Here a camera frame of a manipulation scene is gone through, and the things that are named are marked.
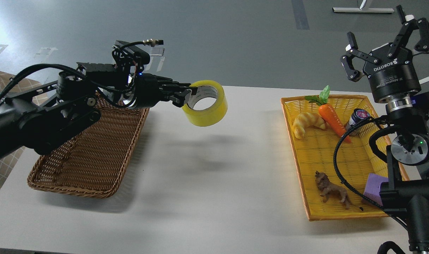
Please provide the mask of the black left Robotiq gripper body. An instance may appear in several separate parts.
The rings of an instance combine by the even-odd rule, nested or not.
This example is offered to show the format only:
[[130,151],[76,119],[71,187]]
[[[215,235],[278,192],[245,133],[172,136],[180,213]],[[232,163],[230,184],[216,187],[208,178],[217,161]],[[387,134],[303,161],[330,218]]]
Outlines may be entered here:
[[151,108],[158,102],[167,102],[163,85],[172,84],[173,79],[142,73],[134,78],[134,94],[128,108]]

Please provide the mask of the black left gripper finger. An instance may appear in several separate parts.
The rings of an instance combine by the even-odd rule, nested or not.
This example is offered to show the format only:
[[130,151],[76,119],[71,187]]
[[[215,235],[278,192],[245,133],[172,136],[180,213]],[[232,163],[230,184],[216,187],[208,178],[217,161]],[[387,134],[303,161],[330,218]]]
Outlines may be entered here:
[[173,80],[159,80],[159,101],[171,102],[174,106],[182,108],[189,102],[191,96],[195,96],[198,88],[190,83],[179,83]]

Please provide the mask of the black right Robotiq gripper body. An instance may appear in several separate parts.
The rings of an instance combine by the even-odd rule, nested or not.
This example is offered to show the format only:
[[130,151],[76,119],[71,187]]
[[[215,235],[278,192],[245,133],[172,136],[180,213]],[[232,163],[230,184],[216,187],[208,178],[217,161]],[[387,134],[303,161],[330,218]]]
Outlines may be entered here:
[[390,48],[390,43],[375,48],[371,55],[380,63],[366,62],[363,66],[376,103],[385,103],[392,96],[413,96],[421,91],[411,50],[400,48],[398,53],[389,56]]

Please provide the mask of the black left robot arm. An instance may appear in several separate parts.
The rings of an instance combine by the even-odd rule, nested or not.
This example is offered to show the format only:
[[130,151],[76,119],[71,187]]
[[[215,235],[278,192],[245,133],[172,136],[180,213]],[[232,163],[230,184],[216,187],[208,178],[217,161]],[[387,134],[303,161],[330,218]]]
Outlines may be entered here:
[[182,107],[197,88],[144,73],[140,46],[163,40],[117,40],[114,63],[32,65],[0,91],[0,161],[26,147],[39,154],[30,188],[88,198],[114,195],[145,124],[158,102]]

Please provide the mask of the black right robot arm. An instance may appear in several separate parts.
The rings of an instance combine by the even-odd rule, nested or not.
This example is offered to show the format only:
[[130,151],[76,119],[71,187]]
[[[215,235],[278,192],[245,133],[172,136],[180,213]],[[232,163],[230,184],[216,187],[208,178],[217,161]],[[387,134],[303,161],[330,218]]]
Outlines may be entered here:
[[[386,114],[361,120],[342,135],[334,149],[333,165],[342,184],[381,209],[408,233],[409,251],[429,254],[429,92],[413,66],[413,56],[429,54],[429,22],[396,7],[402,27],[392,42],[369,53],[358,49],[355,35],[348,32],[348,45],[341,63],[353,82],[368,79],[376,103]],[[340,173],[337,153],[347,135],[374,123],[384,125],[368,140],[371,151],[387,165],[388,179],[380,184],[382,204],[352,187]]]

